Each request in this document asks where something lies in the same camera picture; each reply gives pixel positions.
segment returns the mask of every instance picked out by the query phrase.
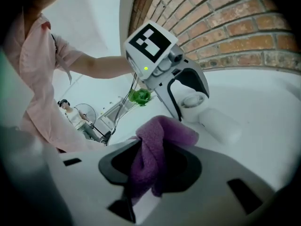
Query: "black cable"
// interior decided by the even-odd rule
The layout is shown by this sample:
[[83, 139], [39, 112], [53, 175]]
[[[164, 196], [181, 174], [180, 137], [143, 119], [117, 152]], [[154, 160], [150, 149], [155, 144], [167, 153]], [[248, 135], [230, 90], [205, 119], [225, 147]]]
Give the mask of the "black cable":
[[116, 116], [115, 116], [115, 120], [114, 120], [114, 124], [113, 124], [113, 132], [111, 133], [111, 135], [113, 135], [113, 134], [115, 133], [115, 131], [116, 131], [118, 115], [119, 115], [119, 113], [120, 113], [120, 110], [122, 109], [122, 106], [123, 106], [124, 103], [126, 102], [128, 96], [129, 96], [129, 94], [131, 93], [131, 90], [132, 90], [132, 88], [133, 88], [133, 85], [134, 85], [134, 83], [135, 83], [136, 78], [137, 78], [137, 74], [135, 73], [134, 78], [133, 78], [133, 82], [132, 82], [132, 84], [131, 84], [131, 88], [130, 88], [129, 92], [127, 93], [127, 95], [126, 95], [126, 96], [124, 97], [124, 99], [122, 100], [121, 105], [120, 105], [120, 108], [118, 109], [117, 114], [116, 114]]

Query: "person in background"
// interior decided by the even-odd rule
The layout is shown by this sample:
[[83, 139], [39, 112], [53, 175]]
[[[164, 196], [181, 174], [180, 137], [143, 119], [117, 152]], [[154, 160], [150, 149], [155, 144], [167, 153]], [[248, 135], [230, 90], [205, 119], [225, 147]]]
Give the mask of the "person in background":
[[19, 128], [66, 152], [99, 149], [103, 144], [86, 140], [60, 112], [54, 100], [54, 70], [66, 71], [70, 80], [70, 71], [109, 79], [133, 70], [123, 56], [94, 58], [52, 34], [42, 10], [55, 1], [23, 0], [3, 43], [9, 62], [34, 92]]
[[101, 139], [90, 127], [92, 122], [88, 119], [88, 117], [86, 117], [76, 107], [70, 107], [70, 103], [66, 99], [57, 102], [57, 104], [66, 111], [65, 116], [67, 117], [67, 119], [75, 127], [76, 130], [84, 134], [86, 139], [90, 140], [90, 138], [92, 138], [94, 141], [100, 142]]

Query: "green object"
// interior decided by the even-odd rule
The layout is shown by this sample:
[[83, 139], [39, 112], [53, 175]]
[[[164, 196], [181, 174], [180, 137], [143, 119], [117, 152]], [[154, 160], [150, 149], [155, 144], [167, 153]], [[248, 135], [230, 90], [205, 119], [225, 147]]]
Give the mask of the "green object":
[[147, 89], [140, 89], [138, 91], [131, 89], [128, 99], [130, 102], [137, 103], [140, 106], [145, 106], [150, 97], [151, 93]]

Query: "white table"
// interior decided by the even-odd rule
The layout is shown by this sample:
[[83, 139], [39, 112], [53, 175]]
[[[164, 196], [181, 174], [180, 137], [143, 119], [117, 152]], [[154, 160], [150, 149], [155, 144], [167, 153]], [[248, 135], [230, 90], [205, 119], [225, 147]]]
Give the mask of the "white table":
[[[210, 107], [238, 121], [243, 133], [235, 145], [226, 146], [201, 125], [183, 122], [200, 134], [196, 146], [234, 158], [278, 190], [290, 178], [300, 155], [301, 77], [265, 70], [225, 70], [205, 75]], [[176, 98], [186, 90], [182, 85], [172, 86]], [[171, 116], [158, 97], [123, 116], [109, 145], [134, 136], [138, 127], [156, 115]]]

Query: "purple towel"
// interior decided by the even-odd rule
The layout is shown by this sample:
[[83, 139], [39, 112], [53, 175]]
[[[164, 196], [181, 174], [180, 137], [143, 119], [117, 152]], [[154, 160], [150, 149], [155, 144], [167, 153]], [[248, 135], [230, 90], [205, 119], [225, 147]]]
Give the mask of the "purple towel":
[[163, 139], [176, 145], [190, 146], [198, 141], [198, 133], [174, 118], [155, 116], [136, 131], [142, 140], [130, 171], [133, 205], [150, 188], [155, 196], [162, 194], [166, 175]]

